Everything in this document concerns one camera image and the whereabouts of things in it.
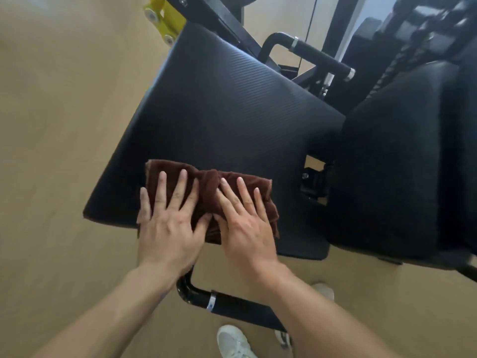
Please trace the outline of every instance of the yellow metal bracket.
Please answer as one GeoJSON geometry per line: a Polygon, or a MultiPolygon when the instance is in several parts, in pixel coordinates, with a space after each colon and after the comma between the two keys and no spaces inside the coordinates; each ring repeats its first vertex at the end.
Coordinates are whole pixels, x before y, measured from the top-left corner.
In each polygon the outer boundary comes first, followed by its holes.
{"type": "Polygon", "coordinates": [[[162,36],[162,40],[172,46],[186,24],[186,19],[166,0],[149,0],[144,5],[144,14],[162,36]]]}

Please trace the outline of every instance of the brown towel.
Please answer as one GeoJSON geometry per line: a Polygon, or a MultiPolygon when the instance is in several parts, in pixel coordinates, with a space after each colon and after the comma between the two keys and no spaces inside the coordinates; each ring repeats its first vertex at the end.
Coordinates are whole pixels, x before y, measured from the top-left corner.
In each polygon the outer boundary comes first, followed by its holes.
{"type": "MultiPolygon", "coordinates": [[[[159,172],[164,171],[167,174],[167,204],[169,204],[174,188],[176,187],[179,173],[185,169],[188,174],[187,187],[184,201],[192,189],[194,179],[199,180],[199,201],[192,214],[192,228],[196,227],[199,218],[206,212],[215,213],[225,218],[222,207],[216,198],[216,190],[219,187],[219,180],[223,177],[227,180],[232,190],[240,198],[237,188],[237,178],[242,177],[247,186],[247,190],[253,198],[253,190],[258,187],[262,195],[267,216],[270,221],[273,235],[278,237],[277,220],[278,211],[275,204],[270,199],[271,179],[263,179],[256,176],[243,175],[235,172],[220,172],[215,169],[210,171],[199,171],[197,168],[185,163],[166,161],[163,159],[151,159],[146,163],[146,188],[151,202],[151,208],[154,208],[156,190],[158,188],[159,172]]],[[[206,233],[206,242],[220,243],[220,230],[218,223],[212,219],[206,233]]]]}

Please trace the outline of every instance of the shoe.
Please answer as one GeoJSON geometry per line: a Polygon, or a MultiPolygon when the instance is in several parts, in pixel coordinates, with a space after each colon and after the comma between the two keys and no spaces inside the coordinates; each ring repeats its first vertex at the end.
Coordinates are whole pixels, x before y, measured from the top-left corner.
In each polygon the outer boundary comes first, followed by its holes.
{"type": "MultiPolygon", "coordinates": [[[[334,291],[325,283],[313,284],[312,288],[323,295],[326,299],[334,302],[334,291]]],[[[288,333],[281,332],[279,330],[275,331],[275,336],[277,337],[278,342],[282,349],[293,350],[293,340],[290,338],[288,333]]]]}
{"type": "Polygon", "coordinates": [[[236,326],[221,326],[217,332],[217,344],[222,358],[257,358],[247,337],[236,326]]]}

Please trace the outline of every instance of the floor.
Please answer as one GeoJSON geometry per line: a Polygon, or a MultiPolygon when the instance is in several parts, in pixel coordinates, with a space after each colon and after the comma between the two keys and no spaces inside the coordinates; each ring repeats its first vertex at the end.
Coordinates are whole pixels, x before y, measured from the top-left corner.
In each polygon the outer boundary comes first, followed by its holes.
{"type": "MultiPolygon", "coordinates": [[[[143,0],[0,0],[0,356],[25,357],[134,267],[135,234],[81,211],[167,48],[143,0]]],[[[408,357],[477,356],[477,284],[454,272],[332,248],[283,259],[408,357]]],[[[253,298],[218,246],[194,273],[203,288],[253,298]]],[[[188,306],[176,292],[125,357],[219,357],[237,324],[259,357],[285,357],[273,332],[188,306]]]]}

